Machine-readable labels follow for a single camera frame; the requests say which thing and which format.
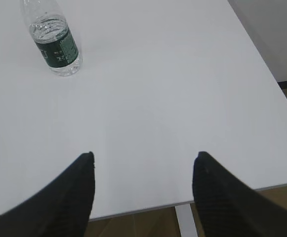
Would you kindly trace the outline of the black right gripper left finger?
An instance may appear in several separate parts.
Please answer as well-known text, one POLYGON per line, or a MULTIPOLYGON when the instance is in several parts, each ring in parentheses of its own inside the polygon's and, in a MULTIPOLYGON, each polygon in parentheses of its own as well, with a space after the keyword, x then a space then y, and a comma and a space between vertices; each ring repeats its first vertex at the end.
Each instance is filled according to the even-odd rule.
POLYGON ((94 194, 94 154, 83 153, 38 193, 0 215, 0 237, 82 237, 94 194))

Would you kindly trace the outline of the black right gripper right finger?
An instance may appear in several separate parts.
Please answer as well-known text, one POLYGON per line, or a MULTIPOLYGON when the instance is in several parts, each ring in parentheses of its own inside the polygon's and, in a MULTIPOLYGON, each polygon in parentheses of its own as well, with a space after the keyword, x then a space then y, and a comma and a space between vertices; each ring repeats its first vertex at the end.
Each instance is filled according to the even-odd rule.
POLYGON ((287 210, 263 197, 207 152, 194 161, 192 191, 207 237, 287 237, 287 210))

